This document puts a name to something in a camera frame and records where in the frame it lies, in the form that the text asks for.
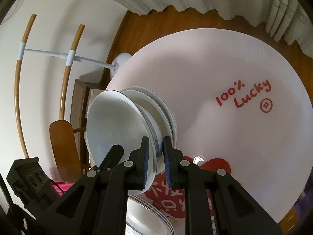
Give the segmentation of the white plate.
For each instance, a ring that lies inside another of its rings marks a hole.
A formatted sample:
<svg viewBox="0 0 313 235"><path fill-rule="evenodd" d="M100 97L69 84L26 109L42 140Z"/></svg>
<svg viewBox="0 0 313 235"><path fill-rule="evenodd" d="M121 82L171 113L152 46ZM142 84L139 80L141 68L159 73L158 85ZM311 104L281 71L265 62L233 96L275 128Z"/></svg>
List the white plate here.
<svg viewBox="0 0 313 235"><path fill-rule="evenodd" d="M169 220L147 201L128 195L125 234L174 234Z"/></svg>

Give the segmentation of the pink hanging cloth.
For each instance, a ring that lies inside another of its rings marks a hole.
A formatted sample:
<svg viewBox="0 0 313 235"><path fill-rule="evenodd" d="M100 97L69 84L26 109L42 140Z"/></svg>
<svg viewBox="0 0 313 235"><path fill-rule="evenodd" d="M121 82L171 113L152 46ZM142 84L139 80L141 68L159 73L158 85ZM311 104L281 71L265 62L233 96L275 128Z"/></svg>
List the pink hanging cloth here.
<svg viewBox="0 0 313 235"><path fill-rule="evenodd" d="M51 180L50 184L60 195L63 195L74 185L74 183L67 183L64 181L54 181L54 180Z"/></svg>

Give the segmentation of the brown wooden chair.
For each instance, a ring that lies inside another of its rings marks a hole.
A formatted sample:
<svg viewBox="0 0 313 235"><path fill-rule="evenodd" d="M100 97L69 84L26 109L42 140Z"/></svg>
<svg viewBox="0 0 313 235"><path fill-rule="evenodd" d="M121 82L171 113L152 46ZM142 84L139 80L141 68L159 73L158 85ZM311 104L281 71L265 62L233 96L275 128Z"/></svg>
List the brown wooden chair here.
<svg viewBox="0 0 313 235"><path fill-rule="evenodd" d="M57 170L61 179L74 183L90 167L89 154L83 133L85 127L74 129L66 120L50 124L49 135Z"/></svg>

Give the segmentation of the low wooden white cabinet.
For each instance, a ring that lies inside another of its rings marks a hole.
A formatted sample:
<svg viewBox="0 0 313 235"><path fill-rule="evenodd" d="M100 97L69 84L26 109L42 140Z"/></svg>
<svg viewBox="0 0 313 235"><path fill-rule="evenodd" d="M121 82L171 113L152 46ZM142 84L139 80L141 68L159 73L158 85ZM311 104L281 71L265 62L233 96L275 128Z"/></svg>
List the low wooden white cabinet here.
<svg viewBox="0 0 313 235"><path fill-rule="evenodd" d="M70 123L74 129L74 138L81 166L81 173L84 174L90 167L90 157L84 139L84 131L79 131L86 127L87 110L98 93L104 91L104 83L83 82L75 80L71 103Z"/></svg>

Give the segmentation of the purple cloth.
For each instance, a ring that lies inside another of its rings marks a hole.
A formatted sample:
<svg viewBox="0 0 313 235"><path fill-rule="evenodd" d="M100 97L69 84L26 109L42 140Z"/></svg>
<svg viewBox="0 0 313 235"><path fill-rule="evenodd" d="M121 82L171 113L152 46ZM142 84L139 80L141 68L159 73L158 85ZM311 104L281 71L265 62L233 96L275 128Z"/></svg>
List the purple cloth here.
<svg viewBox="0 0 313 235"><path fill-rule="evenodd" d="M294 209L299 219L302 219L312 203L312 188L301 192L299 198L294 204Z"/></svg>

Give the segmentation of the round white table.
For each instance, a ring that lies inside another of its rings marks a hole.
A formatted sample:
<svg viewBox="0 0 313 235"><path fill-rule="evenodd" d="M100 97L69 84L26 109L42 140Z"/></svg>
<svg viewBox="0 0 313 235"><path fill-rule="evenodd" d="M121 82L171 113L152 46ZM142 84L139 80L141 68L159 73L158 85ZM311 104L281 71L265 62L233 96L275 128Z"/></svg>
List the round white table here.
<svg viewBox="0 0 313 235"><path fill-rule="evenodd" d="M169 106L177 145L169 183L182 178L188 234L281 234L279 221L312 169L312 104L274 48L223 29L160 38L108 85L141 87Z"/></svg>

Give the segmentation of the white bar stand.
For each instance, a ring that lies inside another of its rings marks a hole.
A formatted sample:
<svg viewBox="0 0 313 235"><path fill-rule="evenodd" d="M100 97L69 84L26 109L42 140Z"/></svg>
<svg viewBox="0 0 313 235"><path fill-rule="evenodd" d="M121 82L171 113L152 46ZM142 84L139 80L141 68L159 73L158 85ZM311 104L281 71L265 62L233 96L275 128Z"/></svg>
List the white bar stand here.
<svg viewBox="0 0 313 235"><path fill-rule="evenodd" d="M65 65L68 67L71 67L75 61L80 63L87 63L87 64L94 64L100 67L103 67L105 69L109 69L110 77L114 77L114 75L117 73L117 71L128 61L132 55L128 52L120 53L111 64L92 60L90 58L81 57L76 55L75 50L70 50L69 53L59 53L59 52L49 52L45 50L36 50L36 49L26 49L26 42L22 42L19 46L19 51L17 53L17 60L22 60L25 53L35 53L35 54L41 54L45 56L50 57L57 57L61 60L66 60Z"/></svg>

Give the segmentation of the lower wooden ballet bar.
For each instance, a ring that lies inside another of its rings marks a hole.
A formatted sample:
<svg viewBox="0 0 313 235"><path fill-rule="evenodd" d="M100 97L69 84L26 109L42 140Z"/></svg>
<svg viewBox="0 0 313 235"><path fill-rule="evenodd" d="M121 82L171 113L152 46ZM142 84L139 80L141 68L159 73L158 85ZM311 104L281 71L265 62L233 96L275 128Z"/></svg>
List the lower wooden ballet bar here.
<svg viewBox="0 0 313 235"><path fill-rule="evenodd" d="M67 59L66 59L65 70L64 70L63 81L62 81L61 94L60 94L60 109L59 109L59 119L60 120L65 119L65 105L66 105L66 95L67 95L69 76L70 76L72 65L74 63L76 50L77 50L77 47L78 47L78 44L80 42L80 39L81 39L81 36L83 34L84 29L85 29L85 25L80 24L78 27L78 30L75 34L74 40L73 40L71 48L69 50L69 54L68 54Z"/></svg>

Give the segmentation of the left beige curtain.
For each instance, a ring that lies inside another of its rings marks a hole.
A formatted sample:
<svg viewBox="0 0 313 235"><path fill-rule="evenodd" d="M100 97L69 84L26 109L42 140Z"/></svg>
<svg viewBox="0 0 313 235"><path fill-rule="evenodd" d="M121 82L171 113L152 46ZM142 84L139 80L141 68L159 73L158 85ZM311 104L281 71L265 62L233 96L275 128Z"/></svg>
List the left beige curtain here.
<svg viewBox="0 0 313 235"><path fill-rule="evenodd" d="M113 0L139 15L173 6L178 12L188 8L205 14L217 10L224 20L242 16L252 26L266 24L266 33L288 45L296 41L302 52L312 56L312 22L298 0Z"/></svg>

